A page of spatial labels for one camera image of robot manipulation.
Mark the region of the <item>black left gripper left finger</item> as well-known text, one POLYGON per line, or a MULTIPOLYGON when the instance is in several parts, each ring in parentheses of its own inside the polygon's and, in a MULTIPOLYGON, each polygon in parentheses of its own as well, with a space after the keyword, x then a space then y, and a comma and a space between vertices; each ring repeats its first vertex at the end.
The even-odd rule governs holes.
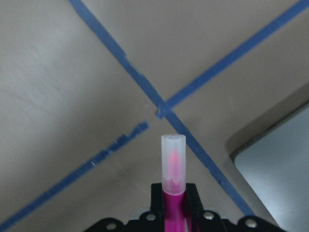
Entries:
POLYGON ((151 184, 151 212, 155 215, 156 232, 165 231, 165 203, 161 183, 151 184))

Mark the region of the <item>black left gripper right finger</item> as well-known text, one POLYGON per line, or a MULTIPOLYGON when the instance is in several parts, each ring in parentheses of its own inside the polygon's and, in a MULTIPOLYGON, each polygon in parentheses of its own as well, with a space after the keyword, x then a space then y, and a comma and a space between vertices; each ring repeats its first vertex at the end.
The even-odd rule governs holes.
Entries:
POLYGON ((187 183, 184 199, 184 215, 189 232, 199 231, 200 213, 203 205, 195 184, 187 183))

